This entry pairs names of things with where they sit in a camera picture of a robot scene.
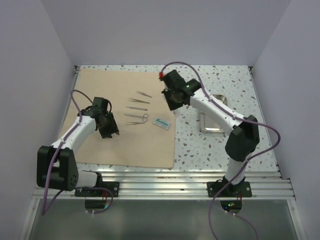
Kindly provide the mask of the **steel tweezers bottom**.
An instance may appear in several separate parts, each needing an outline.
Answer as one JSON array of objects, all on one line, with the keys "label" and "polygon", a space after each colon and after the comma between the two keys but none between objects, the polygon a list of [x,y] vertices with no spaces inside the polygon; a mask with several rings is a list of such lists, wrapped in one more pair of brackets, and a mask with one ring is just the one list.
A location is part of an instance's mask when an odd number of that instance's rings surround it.
[{"label": "steel tweezers bottom", "polygon": [[141,125],[141,124],[145,124],[145,122],[126,122],[126,126]]}]

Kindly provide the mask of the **green white sachet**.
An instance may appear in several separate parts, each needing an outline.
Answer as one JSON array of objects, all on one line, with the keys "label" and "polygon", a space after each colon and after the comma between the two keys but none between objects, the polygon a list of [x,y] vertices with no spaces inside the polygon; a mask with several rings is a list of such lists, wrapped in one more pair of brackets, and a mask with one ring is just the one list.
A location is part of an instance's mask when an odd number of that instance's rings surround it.
[{"label": "green white sachet", "polygon": [[170,122],[163,120],[162,118],[159,118],[159,117],[155,118],[155,120],[153,121],[153,124],[166,131],[168,131],[172,125]]}]

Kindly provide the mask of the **steel surgical scissors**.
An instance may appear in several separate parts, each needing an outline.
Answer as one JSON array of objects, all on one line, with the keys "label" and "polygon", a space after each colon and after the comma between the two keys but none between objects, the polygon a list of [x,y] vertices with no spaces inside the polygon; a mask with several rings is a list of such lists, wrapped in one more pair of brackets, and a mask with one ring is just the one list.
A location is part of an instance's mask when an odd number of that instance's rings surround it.
[{"label": "steel surgical scissors", "polygon": [[143,114],[143,115],[134,115],[134,114],[124,114],[127,117],[131,117],[131,118],[137,118],[137,119],[141,119],[141,121],[143,123],[148,121],[148,117],[149,115],[147,113]]}]

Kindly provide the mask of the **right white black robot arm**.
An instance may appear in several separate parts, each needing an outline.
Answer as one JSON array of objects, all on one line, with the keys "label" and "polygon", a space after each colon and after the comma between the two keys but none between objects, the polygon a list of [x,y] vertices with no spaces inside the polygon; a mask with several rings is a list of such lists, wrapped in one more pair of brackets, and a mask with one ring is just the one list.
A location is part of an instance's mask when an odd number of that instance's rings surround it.
[{"label": "right white black robot arm", "polygon": [[229,157],[227,171],[213,189],[220,196],[235,196],[245,180],[245,165],[260,142],[257,119],[253,115],[232,113],[229,107],[209,96],[201,82],[185,81],[176,70],[160,72],[159,80],[165,84],[162,94],[171,111],[191,106],[216,122],[228,136],[224,147]]}]

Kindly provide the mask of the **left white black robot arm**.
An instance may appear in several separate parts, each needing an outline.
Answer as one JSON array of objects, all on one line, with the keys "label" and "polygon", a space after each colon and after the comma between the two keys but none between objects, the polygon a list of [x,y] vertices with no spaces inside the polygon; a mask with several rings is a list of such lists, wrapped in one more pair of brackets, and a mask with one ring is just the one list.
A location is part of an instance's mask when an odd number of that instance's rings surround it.
[{"label": "left white black robot arm", "polygon": [[104,184],[97,172],[78,171],[75,155],[85,140],[98,131],[102,139],[119,134],[109,100],[95,97],[82,109],[67,132],[50,146],[37,151],[36,183],[45,189],[72,191],[86,188],[92,196],[103,193]]}]

